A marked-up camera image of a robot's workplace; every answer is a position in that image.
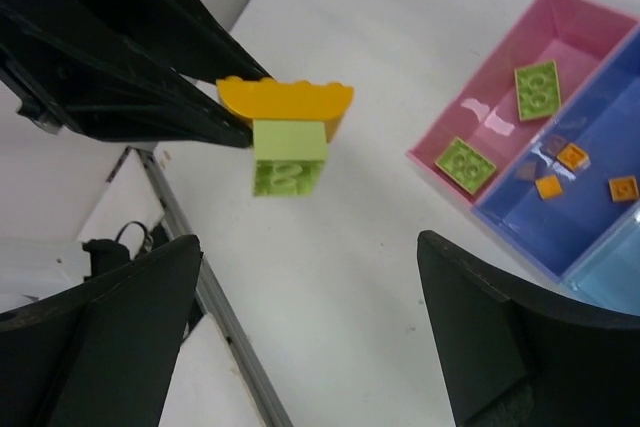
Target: green lego brick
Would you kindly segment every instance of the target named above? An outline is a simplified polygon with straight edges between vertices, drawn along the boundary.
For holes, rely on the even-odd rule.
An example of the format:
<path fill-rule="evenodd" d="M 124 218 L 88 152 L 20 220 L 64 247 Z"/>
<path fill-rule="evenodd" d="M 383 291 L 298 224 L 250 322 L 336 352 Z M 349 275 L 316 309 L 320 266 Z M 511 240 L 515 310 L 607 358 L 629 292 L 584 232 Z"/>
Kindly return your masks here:
<path fill-rule="evenodd" d="M 558 111 L 562 100 L 554 60 L 516 69 L 515 76 L 520 120 L 551 117 Z"/>
<path fill-rule="evenodd" d="M 457 137 L 436 160 L 436 165 L 471 195 L 496 171 L 496 166 L 491 161 Z"/>
<path fill-rule="evenodd" d="M 329 156 L 324 122 L 253 123 L 255 196 L 309 195 Z"/>

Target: white table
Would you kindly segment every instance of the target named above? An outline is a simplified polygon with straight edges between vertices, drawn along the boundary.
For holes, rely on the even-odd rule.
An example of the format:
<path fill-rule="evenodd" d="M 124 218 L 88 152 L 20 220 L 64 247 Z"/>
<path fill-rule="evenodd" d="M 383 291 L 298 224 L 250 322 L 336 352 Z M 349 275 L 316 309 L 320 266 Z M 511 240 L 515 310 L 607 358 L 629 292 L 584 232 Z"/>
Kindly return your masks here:
<path fill-rule="evenodd" d="M 530 1 L 252 0 L 233 34 L 272 75 L 356 88 L 310 198 L 252 198 L 251 151 L 159 147 L 296 427 L 453 425 L 423 305 L 418 233 L 436 230 L 533 274 L 404 153 Z M 640 13 L 640 0 L 600 1 Z"/>

